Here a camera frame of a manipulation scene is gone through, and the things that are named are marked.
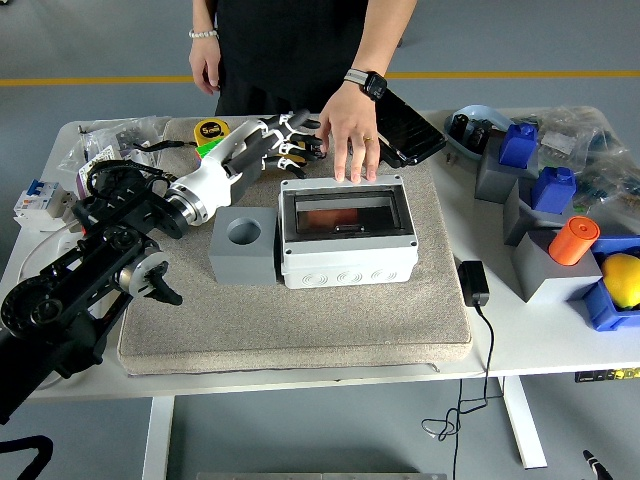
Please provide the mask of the person's left hand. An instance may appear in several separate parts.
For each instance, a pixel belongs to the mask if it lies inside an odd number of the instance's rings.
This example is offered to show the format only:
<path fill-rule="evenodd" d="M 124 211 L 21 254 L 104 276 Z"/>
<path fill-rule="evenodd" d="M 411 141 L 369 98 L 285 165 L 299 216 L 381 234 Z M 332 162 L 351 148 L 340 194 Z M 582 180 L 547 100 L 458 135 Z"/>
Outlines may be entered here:
<path fill-rule="evenodd" d="M 359 183 L 362 173 L 368 181 L 377 177 L 380 147 L 375 107 L 357 84 L 344 81 L 320 113 L 317 135 L 324 149 L 333 139 L 334 177 L 339 182 Z"/>

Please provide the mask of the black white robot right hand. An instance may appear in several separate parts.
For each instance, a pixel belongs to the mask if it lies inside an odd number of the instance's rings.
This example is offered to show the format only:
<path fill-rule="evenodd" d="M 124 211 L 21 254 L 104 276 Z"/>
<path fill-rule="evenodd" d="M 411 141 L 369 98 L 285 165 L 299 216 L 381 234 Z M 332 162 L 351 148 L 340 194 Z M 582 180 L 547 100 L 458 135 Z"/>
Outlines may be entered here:
<path fill-rule="evenodd" d="M 583 451 L 583 457 L 588 463 L 589 467 L 593 471 L 597 480 L 612 480 L 613 477 L 608 470 L 602 465 L 602 463 L 589 451 Z"/>

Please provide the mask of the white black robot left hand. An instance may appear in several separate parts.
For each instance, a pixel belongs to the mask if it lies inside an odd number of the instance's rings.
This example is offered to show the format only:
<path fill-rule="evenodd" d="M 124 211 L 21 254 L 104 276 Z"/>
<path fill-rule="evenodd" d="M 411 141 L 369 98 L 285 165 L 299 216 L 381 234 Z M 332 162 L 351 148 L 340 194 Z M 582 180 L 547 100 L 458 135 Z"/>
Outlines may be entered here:
<path fill-rule="evenodd" d="M 185 205 L 187 223 L 208 221 L 218 208 L 241 198 L 269 166 L 304 179 L 305 172 L 291 157 L 315 158 L 322 141 L 300 129 L 319 126 L 306 109 L 242 123 L 201 159 L 197 170 L 172 185 Z"/>

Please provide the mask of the person's right hand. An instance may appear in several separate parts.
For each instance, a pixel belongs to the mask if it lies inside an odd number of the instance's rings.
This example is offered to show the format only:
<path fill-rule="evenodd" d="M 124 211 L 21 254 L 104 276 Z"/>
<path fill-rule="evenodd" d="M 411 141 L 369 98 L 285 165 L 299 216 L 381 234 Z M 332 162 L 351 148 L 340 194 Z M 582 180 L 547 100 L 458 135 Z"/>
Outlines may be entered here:
<path fill-rule="evenodd" d="M 216 37 L 194 38 L 189 63 L 195 85 L 205 94 L 213 95 L 220 90 L 219 64 L 221 51 Z"/>

